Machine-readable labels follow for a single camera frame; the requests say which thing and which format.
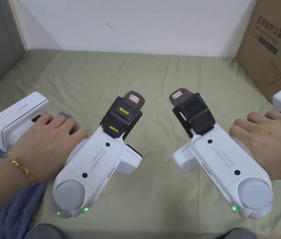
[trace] gold bracelet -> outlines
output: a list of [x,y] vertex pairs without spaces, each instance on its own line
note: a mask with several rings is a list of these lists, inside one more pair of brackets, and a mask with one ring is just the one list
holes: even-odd
[[27,170],[25,167],[23,167],[23,165],[21,163],[17,162],[16,159],[18,159],[18,158],[10,158],[6,154],[2,158],[9,158],[14,164],[16,164],[18,166],[19,169],[21,169],[26,174],[26,176],[29,178],[30,185],[31,186],[34,185],[34,182],[33,182],[34,180],[33,180],[32,175],[30,174],[29,170]]

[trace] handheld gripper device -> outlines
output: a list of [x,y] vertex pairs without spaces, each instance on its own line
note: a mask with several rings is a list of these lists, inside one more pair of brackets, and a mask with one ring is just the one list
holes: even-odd
[[[141,155],[124,140],[142,116],[144,103],[135,91],[117,97],[97,131],[74,148],[53,184],[51,208],[56,215],[85,213],[115,171],[131,174],[138,167]],[[8,152],[47,113],[47,105],[48,99],[34,92],[0,112],[0,149]]]
[[[241,216],[267,216],[272,210],[272,184],[245,145],[216,123],[199,93],[181,88],[169,100],[191,138],[173,154],[180,169],[190,172],[203,168],[232,210]],[[281,91],[273,96],[273,107],[281,112]]]

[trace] yellow sticker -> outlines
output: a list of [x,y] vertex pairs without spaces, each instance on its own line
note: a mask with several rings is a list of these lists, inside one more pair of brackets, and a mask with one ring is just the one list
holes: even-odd
[[117,132],[117,133],[118,133],[118,130],[117,130],[117,129],[115,129],[115,128],[113,128],[113,127],[111,127],[111,126],[110,126],[110,129],[112,129],[112,130],[114,130],[115,132]]
[[120,108],[119,110],[120,110],[120,111],[123,111],[123,112],[124,112],[125,114],[127,114],[127,115],[129,114],[129,112],[127,112],[127,111],[126,111],[125,109],[123,109],[123,108]]

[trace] hand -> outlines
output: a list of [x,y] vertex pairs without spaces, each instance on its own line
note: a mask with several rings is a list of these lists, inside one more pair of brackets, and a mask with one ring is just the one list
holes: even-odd
[[281,113],[270,110],[264,116],[251,112],[247,120],[237,119],[229,130],[250,151],[271,180],[281,180]]
[[[76,132],[69,135],[73,128]],[[20,137],[7,155],[19,158],[35,183],[38,183],[55,178],[71,151],[86,137],[87,131],[79,129],[74,119],[65,119],[63,115],[56,118],[43,115]]]

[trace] white wall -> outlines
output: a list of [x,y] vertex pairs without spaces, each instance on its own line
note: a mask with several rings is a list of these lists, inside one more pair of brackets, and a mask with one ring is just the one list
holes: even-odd
[[28,49],[234,57],[255,0],[13,0]]

